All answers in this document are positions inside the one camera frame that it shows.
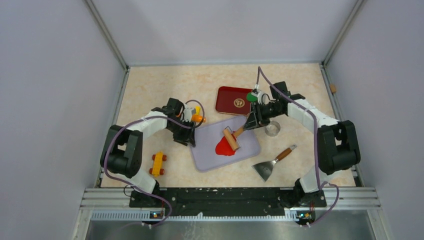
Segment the wooden roller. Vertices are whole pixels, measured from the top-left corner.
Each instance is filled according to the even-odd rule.
[[[239,129],[237,129],[237,131],[235,131],[233,134],[230,132],[229,128],[226,127],[222,133],[225,136],[225,139],[228,141],[229,145],[231,146],[231,149],[233,151],[236,151],[237,149],[239,149],[241,146],[239,145],[239,143],[236,141],[237,137],[240,136],[242,133],[244,132],[243,130],[243,126],[241,126]]]

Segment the white wall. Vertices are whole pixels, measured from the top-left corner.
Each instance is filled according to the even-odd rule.
[[[0,1],[0,239],[69,239],[123,70],[82,0]]]
[[[422,239],[424,1],[368,1],[329,66],[396,239]]]
[[[356,0],[94,0],[129,65],[319,62]]]

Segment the beige work surface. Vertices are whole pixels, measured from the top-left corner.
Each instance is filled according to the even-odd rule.
[[[318,64],[262,64],[261,68],[271,82],[286,81],[292,94],[302,94],[323,113],[334,116]],[[255,64],[132,67],[117,124],[123,126],[140,119],[154,107],[166,105],[169,98],[181,102],[200,101],[205,109],[206,124],[232,118],[233,115],[215,110],[218,88],[252,89],[257,71]],[[271,95],[263,78],[259,88]],[[141,168],[148,171],[153,165],[152,155],[163,151],[168,159],[163,163],[165,175],[156,177],[161,187],[291,187],[314,165],[313,134],[286,115],[273,120],[281,125],[277,136],[267,136],[264,128],[253,130],[261,146],[259,155],[208,172],[197,171],[190,148],[174,142],[170,131],[161,130],[143,142]],[[294,143],[298,147],[279,162],[268,181],[263,182],[252,165],[274,159]],[[215,148],[216,144],[211,142],[210,147]],[[355,186],[350,170],[343,171],[332,182],[339,186]],[[102,187],[124,185],[106,176],[101,183]]]

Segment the purple mat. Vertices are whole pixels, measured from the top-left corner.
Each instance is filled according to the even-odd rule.
[[[235,131],[245,122],[245,116],[235,116],[196,129],[194,132],[196,147],[191,147],[191,156],[197,170],[207,172],[258,155],[261,152],[261,146],[253,131],[245,131],[238,136],[237,140],[241,147],[235,151],[234,155],[223,156],[215,153],[215,147],[224,136],[224,128],[229,126]]]

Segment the green lid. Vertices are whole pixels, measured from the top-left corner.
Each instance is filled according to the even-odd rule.
[[[249,92],[249,93],[247,94],[246,99],[247,99],[247,101],[249,101],[249,102],[251,102],[251,103],[253,103],[253,102],[257,102],[257,101],[258,101],[258,97],[256,97],[255,95],[253,95],[251,92]]]

